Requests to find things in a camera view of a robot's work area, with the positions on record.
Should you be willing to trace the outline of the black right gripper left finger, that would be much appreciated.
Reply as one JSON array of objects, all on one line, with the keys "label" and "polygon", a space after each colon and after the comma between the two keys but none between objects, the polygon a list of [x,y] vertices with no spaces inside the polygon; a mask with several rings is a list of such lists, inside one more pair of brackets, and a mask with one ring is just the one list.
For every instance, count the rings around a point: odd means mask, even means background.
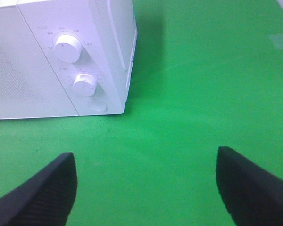
[{"label": "black right gripper left finger", "polygon": [[0,226],[64,226],[76,194],[74,154],[62,153],[0,198]]}]

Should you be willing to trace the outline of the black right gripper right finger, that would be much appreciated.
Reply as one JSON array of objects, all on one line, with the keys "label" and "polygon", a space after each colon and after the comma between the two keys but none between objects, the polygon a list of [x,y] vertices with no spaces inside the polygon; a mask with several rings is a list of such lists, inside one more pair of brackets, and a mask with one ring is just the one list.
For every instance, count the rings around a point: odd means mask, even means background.
[{"label": "black right gripper right finger", "polygon": [[283,180],[230,147],[218,148],[216,184],[237,226],[283,226]]}]

